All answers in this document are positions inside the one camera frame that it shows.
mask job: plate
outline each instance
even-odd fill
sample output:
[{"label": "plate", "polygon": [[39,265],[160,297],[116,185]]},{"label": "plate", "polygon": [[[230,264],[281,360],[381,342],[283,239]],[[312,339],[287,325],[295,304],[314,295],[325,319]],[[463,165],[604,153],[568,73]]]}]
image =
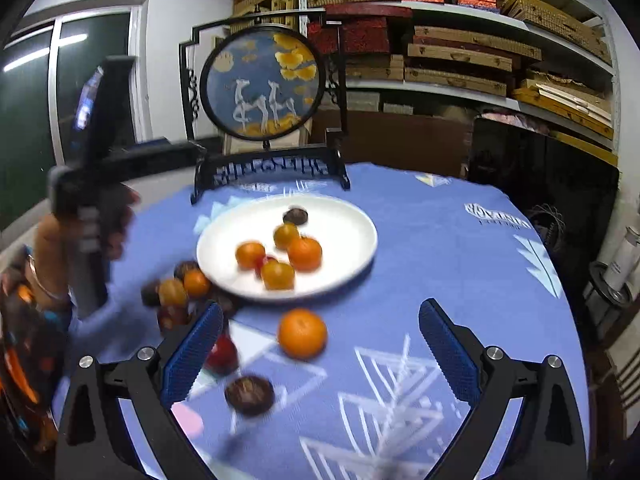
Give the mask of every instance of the plate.
[{"label": "plate", "polygon": [[[315,272],[296,272],[293,290],[266,290],[255,272],[238,268],[236,248],[256,240],[267,254],[288,263],[287,253],[273,243],[273,231],[296,206],[308,212],[300,234],[320,242],[322,265]],[[297,194],[252,200],[222,213],[200,236],[196,254],[202,272],[223,290],[250,300],[280,301],[308,298],[347,283],[367,267],[377,246],[376,227],[361,209],[330,196]]]}]

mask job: silver screw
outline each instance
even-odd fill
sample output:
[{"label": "silver screw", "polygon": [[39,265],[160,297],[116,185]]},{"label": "silver screw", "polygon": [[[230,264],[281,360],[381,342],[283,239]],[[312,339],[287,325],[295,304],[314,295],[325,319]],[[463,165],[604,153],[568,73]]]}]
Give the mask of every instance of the silver screw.
[{"label": "silver screw", "polygon": [[141,361],[149,361],[149,359],[151,359],[155,353],[156,351],[153,348],[151,348],[150,346],[145,346],[144,348],[138,350],[138,359],[140,359]]},{"label": "silver screw", "polygon": [[489,348],[486,349],[486,354],[489,359],[493,359],[494,361],[499,361],[504,357],[504,352],[497,346],[489,346]]},{"label": "silver screw", "polygon": [[548,358],[546,358],[546,362],[549,363],[549,366],[551,366],[552,368],[559,368],[562,366],[562,359],[557,355],[550,355]]},{"label": "silver screw", "polygon": [[85,355],[83,358],[80,359],[81,368],[88,368],[92,364],[94,364],[94,358],[91,357],[90,355]]}]

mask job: blue textured pad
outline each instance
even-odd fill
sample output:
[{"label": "blue textured pad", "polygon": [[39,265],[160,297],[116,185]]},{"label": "blue textured pad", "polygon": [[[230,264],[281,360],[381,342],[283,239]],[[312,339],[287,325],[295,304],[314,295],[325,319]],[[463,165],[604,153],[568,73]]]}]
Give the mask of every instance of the blue textured pad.
[{"label": "blue textured pad", "polygon": [[420,306],[420,332],[458,400],[471,407],[480,399],[478,368],[429,300]]},{"label": "blue textured pad", "polygon": [[171,356],[164,367],[160,391],[160,402],[166,409],[187,398],[222,326],[222,310],[217,303],[211,303]]}]

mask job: circular black frame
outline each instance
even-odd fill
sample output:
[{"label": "circular black frame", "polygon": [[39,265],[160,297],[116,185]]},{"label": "circular black frame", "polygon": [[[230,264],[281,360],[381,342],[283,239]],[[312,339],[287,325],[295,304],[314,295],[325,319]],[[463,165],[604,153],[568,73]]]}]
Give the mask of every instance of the circular black frame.
[{"label": "circular black frame", "polygon": [[[294,124],[289,127],[287,130],[283,132],[279,132],[277,134],[273,134],[272,136],[262,136],[262,137],[250,137],[243,134],[239,134],[238,132],[233,131],[231,128],[226,126],[222,121],[218,119],[218,117],[213,113],[213,110],[209,104],[209,95],[207,94],[207,77],[211,70],[214,60],[222,52],[224,48],[226,48],[230,43],[235,40],[245,36],[247,34],[251,34],[255,32],[255,29],[259,28],[260,30],[273,30],[274,32],[284,32],[288,36],[292,36],[296,38],[300,43],[306,46],[311,54],[314,56],[314,60],[316,65],[318,66],[318,93],[316,94],[316,98],[314,102],[309,107],[309,110],[302,116],[300,122]],[[235,34],[228,36],[225,38],[207,57],[207,60],[204,62],[204,66],[202,67],[202,72],[200,72],[200,95],[202,96],[202,108],[204,109],[207,117],[214,123],[218,128],[220,128],[227,135],[235,137],[236,139],[242,140],[250,140],[252,142],[264,142],[265,140],[274,140],[279,139],[280,137],[284,137],[289,135],[291,132],[297,130],[305,124],[318,110],[320,103],[322,101],[322,96],[324,95],[326,85],[326,70],[324,67],[324,61],[322,60],[322,56],[318,52],[318,50],[313,46],[313,44],[298,31],[293,30],[292,28],[286,27],[285,25],[280,25],[278,23],[259,23],[257,25],[252,25],[251,27],[244,28],[239,30]]]}]

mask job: person's hand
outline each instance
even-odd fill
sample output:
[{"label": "person's hand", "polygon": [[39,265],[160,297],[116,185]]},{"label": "person's hand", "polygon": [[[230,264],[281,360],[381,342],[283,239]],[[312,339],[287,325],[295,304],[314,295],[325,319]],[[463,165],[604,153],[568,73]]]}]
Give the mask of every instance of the person's hand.
[{"label": "person's hand", "polygon": [[[107,257],[110,260],[119,260],[124,254],[127,227],[134,217],[131,206],[139,201],[139,195],[131,190],[129,205],[127,205],[121,219],[122,232],[112,233],[109,236]],[[68,301],[53,300],[38,286],[37,281],[51,294],[66,298],[69,288],[66,247],[70,243],[78,241],[81,237],[81,232],[82,224],[76,218],[61,220],[49,214],[38,224],[33,243],[33,259],[38,280],[32,275],[28,265],[26,266],[25,276],[30,282],[40,308],[56,309],[68,307]]]}]

